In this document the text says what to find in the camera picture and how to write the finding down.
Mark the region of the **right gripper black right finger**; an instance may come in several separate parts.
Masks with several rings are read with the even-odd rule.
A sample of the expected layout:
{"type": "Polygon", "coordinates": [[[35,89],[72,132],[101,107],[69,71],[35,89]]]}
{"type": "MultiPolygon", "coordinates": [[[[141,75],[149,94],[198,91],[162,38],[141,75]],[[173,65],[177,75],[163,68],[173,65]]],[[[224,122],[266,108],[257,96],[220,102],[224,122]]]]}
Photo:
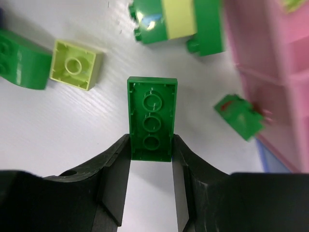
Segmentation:
{"type": "Polygon", "coordinates": [[[181,232],[306,232],[307,174],[226,174],[173,138],[173,182],[181,232]]]}

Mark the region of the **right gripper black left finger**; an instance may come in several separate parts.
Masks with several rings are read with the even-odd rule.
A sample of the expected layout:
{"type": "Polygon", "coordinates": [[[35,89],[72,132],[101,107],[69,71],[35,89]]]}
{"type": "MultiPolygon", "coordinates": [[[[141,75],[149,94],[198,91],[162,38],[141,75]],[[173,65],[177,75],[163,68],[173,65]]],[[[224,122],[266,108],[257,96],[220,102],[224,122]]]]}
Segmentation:
{"type": "Polygon", "coordinates": [[[129,135],[61,175],[0,173],[3,232],[115,232],[122,224],[131,162],[129,135]]]}

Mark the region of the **small green lego brick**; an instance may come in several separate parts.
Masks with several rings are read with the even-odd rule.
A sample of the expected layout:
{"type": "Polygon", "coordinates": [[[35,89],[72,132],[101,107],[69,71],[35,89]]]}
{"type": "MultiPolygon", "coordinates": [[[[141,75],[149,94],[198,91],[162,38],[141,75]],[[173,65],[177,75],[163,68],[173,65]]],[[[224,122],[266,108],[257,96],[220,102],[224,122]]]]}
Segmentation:
{"type": "Polygon", "coordinates": [[[227,94],[214,105],[215,111],[245,141],[264,129],[264,117],[237,94],[227,94]]]}

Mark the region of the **green lego plate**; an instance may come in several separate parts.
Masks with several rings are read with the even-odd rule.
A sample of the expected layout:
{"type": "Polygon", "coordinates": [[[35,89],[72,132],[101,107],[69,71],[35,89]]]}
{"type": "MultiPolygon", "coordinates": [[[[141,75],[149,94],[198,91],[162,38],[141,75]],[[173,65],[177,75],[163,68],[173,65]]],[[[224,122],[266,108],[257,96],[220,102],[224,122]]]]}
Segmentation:
{"type": "Polygon", "coordinates": [[[132,160],[170,162],[176,113],[176,78],[131,76],[127,80],[132,160]]]}

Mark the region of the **pale yellow square lego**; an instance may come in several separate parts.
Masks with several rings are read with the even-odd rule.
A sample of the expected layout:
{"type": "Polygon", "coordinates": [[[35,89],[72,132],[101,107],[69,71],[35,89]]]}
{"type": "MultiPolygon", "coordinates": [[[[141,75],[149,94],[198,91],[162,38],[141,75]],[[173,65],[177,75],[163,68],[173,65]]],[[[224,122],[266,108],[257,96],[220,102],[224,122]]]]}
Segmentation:
{"type": "Polygon", "coordinates": [[[83,90],[97,83],[104,53],[91,46],[67,40],[56,40],[50,79],[83,90]]]}

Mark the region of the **green and blue lego stack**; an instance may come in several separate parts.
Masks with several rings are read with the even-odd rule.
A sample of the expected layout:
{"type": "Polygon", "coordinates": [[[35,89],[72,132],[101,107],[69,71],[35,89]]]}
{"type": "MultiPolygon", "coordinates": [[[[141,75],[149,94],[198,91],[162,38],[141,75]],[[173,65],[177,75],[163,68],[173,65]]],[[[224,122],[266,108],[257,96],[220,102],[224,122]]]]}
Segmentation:
{"type": "Polygon", "coordinates": [[[6,28],[0,9],[0,76],[28,89],[44,90],[49,78],[52,53],[43,46],[6,28]]]}

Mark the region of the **pink and blue compartment tray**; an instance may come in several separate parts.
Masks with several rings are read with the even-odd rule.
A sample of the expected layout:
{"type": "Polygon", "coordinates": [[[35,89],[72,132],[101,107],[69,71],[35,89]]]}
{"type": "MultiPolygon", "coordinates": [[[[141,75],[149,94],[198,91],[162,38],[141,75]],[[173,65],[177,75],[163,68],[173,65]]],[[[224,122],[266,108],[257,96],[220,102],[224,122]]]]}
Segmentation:
{"type": "Polygon", "coordinates": [[[264,169],[308,172],[308,1],[226,0],[224,12],[243,91],[264,117],[264,169]]]}

